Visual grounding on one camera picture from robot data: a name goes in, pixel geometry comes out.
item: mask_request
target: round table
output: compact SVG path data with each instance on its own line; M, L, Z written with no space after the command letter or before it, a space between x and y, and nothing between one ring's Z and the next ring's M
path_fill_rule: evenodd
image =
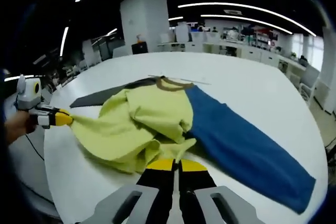
M195 81L203 91L265 132L316 179L308 208L301 215L228 177L208 160L187 153L185 158L204 164L217 186L225 185L257 211L266 224L303 224L322 204L328 168L318 126L295 87L277 68L214 54L161 52L104 61L81 73L52 95L50 105L73 114L97 118L100 106L70 109L79 97L126 84L148 75ZM65 224L92 216L96 204L124 184L127 175L87 159L70 127L45 132L45 164L49 188Z

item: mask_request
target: office room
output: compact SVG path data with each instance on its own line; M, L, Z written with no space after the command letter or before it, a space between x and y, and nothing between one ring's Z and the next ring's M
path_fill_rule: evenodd
M5 5L12 220L335 223L331 0Z

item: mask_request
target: chair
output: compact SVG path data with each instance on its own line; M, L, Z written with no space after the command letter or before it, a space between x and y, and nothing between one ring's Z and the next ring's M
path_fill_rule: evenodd
M301 78L293 73L289 77L290 81L292 81L292 77L299 80L299 82L292 81L292 83L298 89L300 95L306 101L308 106L310 106L311 100L314 97L314 91L318 82L319 74L319 70L315 69L311 65L308 65Z

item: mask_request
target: window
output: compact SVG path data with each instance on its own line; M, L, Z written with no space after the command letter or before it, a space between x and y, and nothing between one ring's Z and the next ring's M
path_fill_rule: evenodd
M308 59L314 68L321 71L323 63L324 42L321 37L309 36L308 40Z
M296 53L296 57L300 58L303 52L303 34L294 34L291 39L292 52Z

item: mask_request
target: human hand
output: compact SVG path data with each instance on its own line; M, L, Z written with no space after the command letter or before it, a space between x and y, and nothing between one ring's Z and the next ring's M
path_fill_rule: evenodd
M29 113L26 111L17 111L13 117L5 122L6 142L7 145L12 144L20 136L31 133L35 130Z

